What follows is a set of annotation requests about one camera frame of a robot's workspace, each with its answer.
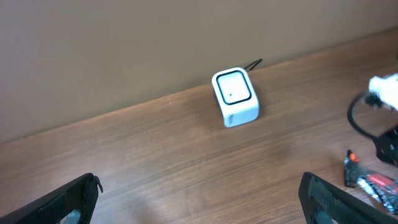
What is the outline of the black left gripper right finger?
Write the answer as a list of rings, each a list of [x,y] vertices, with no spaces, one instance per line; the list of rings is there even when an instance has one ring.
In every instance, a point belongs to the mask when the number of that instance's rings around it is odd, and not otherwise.
[[[298,196],[309,224],[397,224],[392,216],[310,172],[303,174]]]

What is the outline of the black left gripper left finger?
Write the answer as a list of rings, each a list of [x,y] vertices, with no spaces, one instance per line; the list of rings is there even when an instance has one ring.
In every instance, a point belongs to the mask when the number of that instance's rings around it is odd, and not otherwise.
[[[1,217],[1,223],[89,223],[102,192],[99,178],[86,173]]]

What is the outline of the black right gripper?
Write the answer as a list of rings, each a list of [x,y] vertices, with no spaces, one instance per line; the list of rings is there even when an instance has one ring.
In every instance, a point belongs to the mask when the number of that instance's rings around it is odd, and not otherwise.
[[[374,141],[376,156],[379,160],[396,166],[397,160],[397,126],[386,131]]]

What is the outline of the black red snack packet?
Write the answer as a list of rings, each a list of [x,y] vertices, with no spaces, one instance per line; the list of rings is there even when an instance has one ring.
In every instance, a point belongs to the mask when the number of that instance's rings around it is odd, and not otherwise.
[[[363,166],[355,153],[347,150],[344,160],[346,187],[360,187],[390,213],[397,215],[397,179]]]

